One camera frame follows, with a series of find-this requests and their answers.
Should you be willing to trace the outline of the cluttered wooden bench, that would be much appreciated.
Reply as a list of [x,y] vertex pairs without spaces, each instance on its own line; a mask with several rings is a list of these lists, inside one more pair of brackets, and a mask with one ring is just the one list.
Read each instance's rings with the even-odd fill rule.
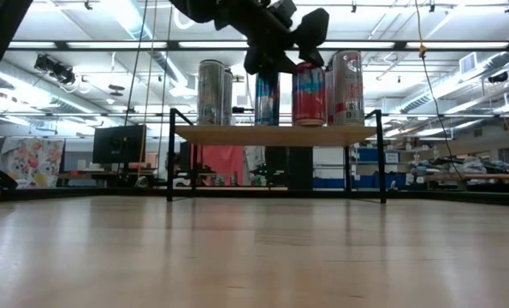
[[499,180],[509,181],[509,174],[440,174],[426,175],[426,181],[470,181],[470,180]]

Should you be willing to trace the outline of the black computer monitor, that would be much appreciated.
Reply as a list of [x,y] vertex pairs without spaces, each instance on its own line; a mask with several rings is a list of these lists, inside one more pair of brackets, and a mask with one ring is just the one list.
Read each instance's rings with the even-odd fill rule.
[[143,163],[146,126],[97,128],[93,139],[94,163]]

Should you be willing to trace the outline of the Celsius Tropical Vibe can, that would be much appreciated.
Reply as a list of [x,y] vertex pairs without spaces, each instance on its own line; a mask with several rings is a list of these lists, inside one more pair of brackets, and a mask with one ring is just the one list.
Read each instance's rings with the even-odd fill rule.
[[203,60],[198,67],[198,124],[221,125],[224,66]]

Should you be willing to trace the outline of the white Celsius energy can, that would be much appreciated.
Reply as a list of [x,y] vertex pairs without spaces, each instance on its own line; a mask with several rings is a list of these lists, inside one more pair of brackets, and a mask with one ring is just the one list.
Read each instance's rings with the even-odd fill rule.
[[232,103],[233,103],[233,73],[231,68],[225,68],[224,70],[224,97],[222,106],[222,124],[230,125],[232,119]]

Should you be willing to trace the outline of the blue storage bins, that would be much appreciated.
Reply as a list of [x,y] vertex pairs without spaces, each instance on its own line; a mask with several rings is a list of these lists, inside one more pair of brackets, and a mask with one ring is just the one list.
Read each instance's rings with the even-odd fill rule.
[[[384,152],[385,187],[406,185],[406,162],[397,151]],[[315,189],[377,190],[379,183],[376,148],[351,148],[350,175],[346,175],[346,151],[343,148],[313,149],[313,187]]]

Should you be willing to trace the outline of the orange pink hanging cloth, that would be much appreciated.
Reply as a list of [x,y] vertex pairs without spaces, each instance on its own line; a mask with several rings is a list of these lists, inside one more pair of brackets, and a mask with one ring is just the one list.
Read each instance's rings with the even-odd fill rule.
[[208,166],[221,175],[227,184],[235,175],[238,185],[244,184],[244,147],[235,145],[198,145],[198,171]]

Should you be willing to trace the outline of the red Fanta soda can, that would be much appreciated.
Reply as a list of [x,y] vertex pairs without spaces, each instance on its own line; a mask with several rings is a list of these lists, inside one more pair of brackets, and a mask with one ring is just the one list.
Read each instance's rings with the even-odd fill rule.
[[321,127],[326,123],[325,72],[308,62],[301,62],[293,75],[293,125]]

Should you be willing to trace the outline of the blue silver Red Bull can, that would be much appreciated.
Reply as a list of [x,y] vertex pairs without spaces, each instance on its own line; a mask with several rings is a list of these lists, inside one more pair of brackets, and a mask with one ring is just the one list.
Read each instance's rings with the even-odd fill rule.
[[280,114],[280,75],[258,74],[255,94],[255,125],[278,126]]

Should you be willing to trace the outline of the wooden shelf black metal legs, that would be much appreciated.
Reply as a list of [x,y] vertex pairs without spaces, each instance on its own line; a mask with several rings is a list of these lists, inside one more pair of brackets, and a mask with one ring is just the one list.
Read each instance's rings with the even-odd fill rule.
[[198,148],[201,145],[232,146],[282,146],[282,147],[342,147],[346,154],[349,147],[372,135],[376,136],[378,150],[379,191],[376,196],[381,204],[387,203],[385,158],[383,149],[382,112],[373,110],[364,116],[374,117],[375,127],[333,126],[333,127],[279,127],[279,126],[197,126],[179,110],[169,112],[169,161],[167,177],[167,200],[174,197],[175,137],[180,136],[190,143],[193,154],[187,159],[192,168],[191,189],[197,191]]

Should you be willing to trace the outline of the black ceiling-hung device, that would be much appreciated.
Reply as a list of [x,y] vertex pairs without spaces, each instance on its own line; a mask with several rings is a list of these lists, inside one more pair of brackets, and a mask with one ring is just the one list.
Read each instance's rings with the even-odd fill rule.
[[37,55],[33,67],[43,74],[48,74],[50,77],[57,80],[59,84],[65,86],[73,85],[76,81],[72,66],[56,61],[48,55]]

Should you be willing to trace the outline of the Celsius can pink band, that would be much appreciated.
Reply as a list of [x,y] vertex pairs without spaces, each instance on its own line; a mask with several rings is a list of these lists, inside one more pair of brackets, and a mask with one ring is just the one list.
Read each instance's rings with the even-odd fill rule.
[[334,124],[364,126],[364,86],[361,52],[333,55]]

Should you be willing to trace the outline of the floral hanging cloth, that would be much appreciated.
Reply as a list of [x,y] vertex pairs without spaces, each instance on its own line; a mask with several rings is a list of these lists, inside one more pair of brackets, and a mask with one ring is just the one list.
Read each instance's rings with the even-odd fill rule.
[[0,170],[15,180],[19,189],[55,188],[64,146],[63,139],[4,138]]

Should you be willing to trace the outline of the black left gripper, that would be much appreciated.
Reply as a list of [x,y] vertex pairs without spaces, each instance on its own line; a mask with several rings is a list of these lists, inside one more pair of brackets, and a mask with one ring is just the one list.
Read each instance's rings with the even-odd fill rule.
[[329,14],[315,9],[302,17],[291,31],[296,6],[292,0],[216,0],[215,28],[231,26],[246,37],[244,68],[248,74],[296,72],[296,64],[286,55],[295,44],[299,58],[315,67],[324,65],[318,51],[327,38]]

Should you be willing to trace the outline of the white patterned hanging cloth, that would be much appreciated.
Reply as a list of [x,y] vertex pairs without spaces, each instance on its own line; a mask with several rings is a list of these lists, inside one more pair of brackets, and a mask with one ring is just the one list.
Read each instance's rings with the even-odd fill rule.
[[265,165],[265,149],[263,146],[246,146],[246,175],[251,186],[265,186],[266,180],[260,175],[261,168]]

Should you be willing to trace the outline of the black aluminium rig frame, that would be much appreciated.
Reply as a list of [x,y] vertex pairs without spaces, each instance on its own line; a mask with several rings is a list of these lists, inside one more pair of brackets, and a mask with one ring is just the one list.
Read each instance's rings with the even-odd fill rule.
[[282,187],[177,187],[167,189],[142,188],[54,188],[8,190],[0,187],[0,201],[26,201],[49,198],[75,198],[92,196],[162,197],[168,201],[178,198],[334,198],[334,199],[427,199],[435,201],[464,202],[474,204],[498,204],[509,206],[509,193],[503,192],[457,192],[457,191],[301,191]]

